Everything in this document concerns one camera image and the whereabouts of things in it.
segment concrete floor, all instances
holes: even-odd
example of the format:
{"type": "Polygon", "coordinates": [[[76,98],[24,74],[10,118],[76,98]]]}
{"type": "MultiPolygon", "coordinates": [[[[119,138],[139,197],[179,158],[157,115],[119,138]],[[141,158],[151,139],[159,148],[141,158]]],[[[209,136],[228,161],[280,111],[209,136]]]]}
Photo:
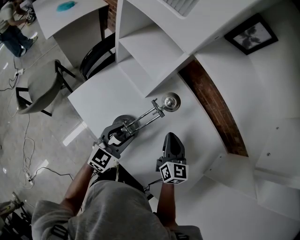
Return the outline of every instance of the concrete floor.
{"type": "MultiPolygon", "coordinates": [[[[29,38],[37,32],[38,40],[23,57],[15,58],[16,67],[25,69],[24,74],[18,79],[18,87],[27,87],[30,75],[53,59],[59,59],[62,65],[76,74],[76,79],[65,75],[66,81],[73,90],[84,82],[79,71],[71,67],[55,40],[53,38],[45,39],[38,22],[31,26],[26,25],[22,32],[29,38]]],[[[13,79],[15,71],[13,55],[6,47],[3,47],[0,50],[0,89],[9,87],[8,79],[13,79]]],[[[49,162],[47,167],[59,173],[70,173],[75,176],[91,153],[91,147],[96,138],[72,107],[67,98],[69,94],[67,89],[63,89],[46,109],[52,112],[52,117],[40,112],[30,114],[26,137],[35,141],[30,166],[32,175],[47,160],[49,162]],[[64,144],[64,140],[68,139],[70,133],[75,129],[79,134],[68,145],[64,144]]],[[[44,169],[35,178],[35,185],[32,189],[22,188],[24,186],[22,147],[29,116],[16,114],[11,118],[10,115],[12,116],[16,111],[15,90],[0,92],[0,145],[2,145],[2,150],[0,150],[0,202],[11,199],[11,193],[14,191],[22,201],[26,200],[29,203],[26,204],[29,211],[33,210],[30,204],[34,206],[40,199],[59,203],[71,183],[69,176],[58,176],[44,169]]],[[[24,152],[27,157],[30,156],[32,148],[32,142],[26,140],[24,152]]]]}

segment shirt sleeve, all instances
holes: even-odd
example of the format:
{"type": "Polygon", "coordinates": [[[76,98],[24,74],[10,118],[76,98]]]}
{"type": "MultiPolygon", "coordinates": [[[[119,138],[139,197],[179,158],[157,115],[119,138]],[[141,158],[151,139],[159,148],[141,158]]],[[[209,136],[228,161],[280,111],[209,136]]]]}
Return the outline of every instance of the shirt sleeve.
{"type": "Polygon", "coordinates": [[[2,18],[4,21],[7,21],[14,17],[13,10],[14,10],[14,7],[12,4],[3,6],[3,8],[1,9],[1,15],[2,15],[2,18]]]}
{"type": "Polygon", "coordinates": [[[48,239],[55,225],[66,227],[72,217],[73,212],[64,206],[49,201],[37,202],[31,222],[33,240],[48,239]]]}
{"type": "Polygon", "coordinates": [[[200,229],[196,226],[177,226],[170,232],[172,240],[203,240],[200,229]]]}

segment white desk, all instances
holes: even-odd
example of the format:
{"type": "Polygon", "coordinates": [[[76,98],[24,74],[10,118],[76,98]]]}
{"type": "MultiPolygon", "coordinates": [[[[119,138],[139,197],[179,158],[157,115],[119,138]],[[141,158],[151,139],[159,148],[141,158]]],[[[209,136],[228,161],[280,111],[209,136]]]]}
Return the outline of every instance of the white desk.
{"type": "Polygon", "coordinates": [[[57,12],[57,6],[64,2],[66,0],[37,0],[33,7],[45,38],[54,36],[68,60],[77,67],[87,52],[101,41],[98,9],[108,4],[103,0],[77,0],[71,9],[57,12]]]}
{"type": "MultiPolygon", "coordinates": [[[[226,152],[207,113],[178,75],[151,96],[143,98],[119,66],[111,64],[75,90],[69,100],[93,133],[100,137],[116,117],[123,114],[139,117],[153,107],[151,100],[158,98],[160,104],[167,92],[180,96],[181,107],[176,112],[166,112],[164,118],[143,128],[121,154],[120,163],[144,186],[160,179],[160,173],[155,172],[156,159],[163,154],[165,135],[175,133],[185,146],[190,166],[188,181],[176,186],[178,199],[202,177],[221,152],[226,152]]],[[[150,117],[142,119],[141,124],[150,117]]],[[[158,198],[160,184],[152,185],[150,191],[158,198]]]]}

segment white marker cube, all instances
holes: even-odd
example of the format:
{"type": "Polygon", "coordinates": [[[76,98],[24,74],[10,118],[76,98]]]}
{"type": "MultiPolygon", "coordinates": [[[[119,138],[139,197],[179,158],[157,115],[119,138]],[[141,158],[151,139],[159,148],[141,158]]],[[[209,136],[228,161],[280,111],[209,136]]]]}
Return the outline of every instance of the white marker cube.
{"type": "Polygon", "coordinates": [[[166,162],[159,170],[164,183],[180,184],[188,180],[188,165],[166,162]]]}
{"type": "Polygon", "coordinates": [[[117,162],[117,158],[100,148],[98,145],[94,146],[94,149],[88,160],[88,164],[97,171],[103,173],[117,162]]]}

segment white vent grille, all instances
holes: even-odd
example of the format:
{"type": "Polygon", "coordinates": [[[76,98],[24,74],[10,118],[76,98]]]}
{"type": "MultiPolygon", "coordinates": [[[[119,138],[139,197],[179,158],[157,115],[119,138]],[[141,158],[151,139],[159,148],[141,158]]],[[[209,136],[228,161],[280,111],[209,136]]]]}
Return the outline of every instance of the white vent grille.
{"type": "Polygon", "coordinates": [[[180,15],[187,16],[199,0],[163,0],[180,15]]]}

